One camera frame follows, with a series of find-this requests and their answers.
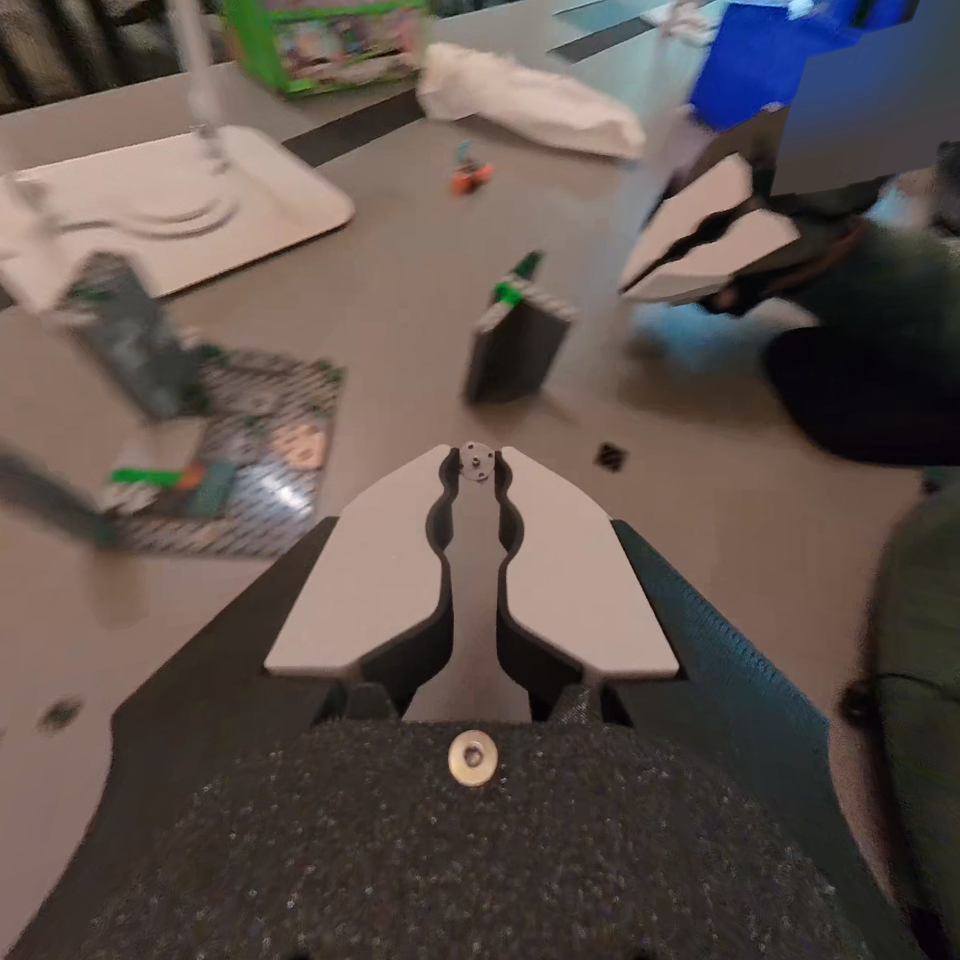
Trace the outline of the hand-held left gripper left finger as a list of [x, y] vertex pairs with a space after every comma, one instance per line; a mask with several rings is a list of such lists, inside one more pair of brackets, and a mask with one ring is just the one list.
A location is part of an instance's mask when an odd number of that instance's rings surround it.
[[341, 512], [264, 661], [271, 677], [380, 686], [399, 714], [448, 664], [460, 454], [440, 444]]

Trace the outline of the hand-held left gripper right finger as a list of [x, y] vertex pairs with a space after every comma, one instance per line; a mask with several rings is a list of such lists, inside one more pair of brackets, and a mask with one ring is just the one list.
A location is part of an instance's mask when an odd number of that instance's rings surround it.
[[495, 455], [499, 666], [547, 714], [573, 686], [670, 682], [681, 664], [615, 524], [578, 486], [514, 447]]

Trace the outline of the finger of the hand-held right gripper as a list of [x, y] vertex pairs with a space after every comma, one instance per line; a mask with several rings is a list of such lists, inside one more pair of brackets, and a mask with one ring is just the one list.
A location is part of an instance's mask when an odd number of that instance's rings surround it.
[[737, 218], [712, 242], [648, 270], [622, 293], [641, 304], [685, 305], [727, 287], [735, 275], [800, 239], [793, 220], [767, 209]]
[[664, 197], [641, 228], [619, 278], [627, 292], [678, 243], [693, 238], [710, 218], [753, 196], [753, 167], [739, 153], [718, 161], [676, 194]]

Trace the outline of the person's right forearm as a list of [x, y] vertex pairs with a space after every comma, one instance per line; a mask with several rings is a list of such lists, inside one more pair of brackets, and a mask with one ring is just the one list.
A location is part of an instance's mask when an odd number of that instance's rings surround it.
[[766, 348], [774, 391], [828, 454], [957, 470], [958, 237], [865, 219], [840, 248], [772, 287], [814, 322]]

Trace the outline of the grey desk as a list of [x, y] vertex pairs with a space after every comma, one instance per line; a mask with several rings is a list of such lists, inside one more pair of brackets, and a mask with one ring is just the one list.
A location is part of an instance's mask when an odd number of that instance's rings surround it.
[[[440, 21], [439, 39], [569, 70], [631, 104], [644, 163], [546, 151], [497, 127], [417, 121], [320, 168], [354, 201], [342, 231], [173, 299], [209, 339], [346, 366], [323, 514], [439, 444], [515, 447], [641, 534], [834, 724], [836, 792], [877, 883], [891, 849], [863, 734], [837, 716], [859, 672], [877, 561], [920, 499], [913, 471], [839, 460], [786, 416], [757, 349], [804, 317], [770, 303], [741, 328], [674, 320], [662, 358], [634, 353], [617, 279], [648, 205], [701, 131], [674, 111], [699, 54], [646, 34], [576, 64], [567, 2], [522, 2]], [[493, 167], [450, 189], [458, 144]], [[461, 401], [470, 326], [528, 251], [548, 293], [580, 321], [545, 396], [476, 411]], [[601, 443], [629, 452], [618, 473]], [[2, 954], [57, 883], [97, 806], [113, 712], [268, 565], [263, 560], [101, 554], [2, 507]], [[79, 697], [56, 733], [37, 724]]]

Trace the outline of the person's right hand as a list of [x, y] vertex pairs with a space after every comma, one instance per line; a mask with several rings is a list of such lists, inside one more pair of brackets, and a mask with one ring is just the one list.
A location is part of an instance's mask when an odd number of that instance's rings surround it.
[[810, 286], [835, 267], [839, 266], [862, 245], [869, 233], [870, 222], [865, 217], [857, 218], [846, 232], [833, 241], [824, 251], [796, 266], [785, 268], [758, 280], [755, 294], [760, 301], [780, 295], [791, 295]]

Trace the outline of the blue plastic bin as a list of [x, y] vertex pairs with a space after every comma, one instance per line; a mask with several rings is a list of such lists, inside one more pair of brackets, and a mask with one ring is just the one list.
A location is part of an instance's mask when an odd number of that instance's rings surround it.
[[729, 2], [689, 95], [714, 133], [788, 107], [809, 57], [911, 20], [917, 1]]

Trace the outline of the dark baseplate brick build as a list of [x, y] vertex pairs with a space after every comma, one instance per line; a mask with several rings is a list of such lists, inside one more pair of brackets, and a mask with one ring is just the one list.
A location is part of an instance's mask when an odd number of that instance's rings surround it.
[[128, 257], [80, 260], [40, 332], [123, 412], [73, 415], [95, 443], [90, 489], [2, 429], [2, 507], [100, 550], [274, 559], [318, 521], [346, 371], [240, 349], [177, 325]]

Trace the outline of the small orange brick build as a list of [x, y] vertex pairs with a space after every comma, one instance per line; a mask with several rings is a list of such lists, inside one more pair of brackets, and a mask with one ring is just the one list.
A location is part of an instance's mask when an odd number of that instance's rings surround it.
[[481, 162], [474, 156], [472, 142], [463, 140], [456, 150], [450, 189], [457, 196], [473, 194], [489, 183], [493, 173], [494, 167], [490, 163]]

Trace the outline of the green toy set box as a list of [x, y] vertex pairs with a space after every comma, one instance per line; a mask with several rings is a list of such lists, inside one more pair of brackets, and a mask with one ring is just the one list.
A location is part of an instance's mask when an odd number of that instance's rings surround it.
[[296, 99], [414, 77], [426, 50], [423, 1], [224, 1], [234, 61]]

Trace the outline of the white stand base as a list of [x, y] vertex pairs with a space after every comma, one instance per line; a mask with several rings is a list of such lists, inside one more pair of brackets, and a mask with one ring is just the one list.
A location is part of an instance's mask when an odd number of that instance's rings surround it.
[[99, 254], [166, 298], [334, 233], [340, 188], [265, 133], [224, 121], [197, 2], [173, 2], [188, 132], [25, 166], [2, 142], [2, 290], [52, 312]]

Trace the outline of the grey brick wall corner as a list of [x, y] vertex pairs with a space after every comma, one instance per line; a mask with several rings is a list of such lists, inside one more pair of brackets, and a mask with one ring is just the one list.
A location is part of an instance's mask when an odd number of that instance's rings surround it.
[[472, 330], [462, 386], [467, 404], [517, 402], [543, 389], [578, 320], [572, 307], [535, 282], [544, 256], [531, 250], [494, 284]]

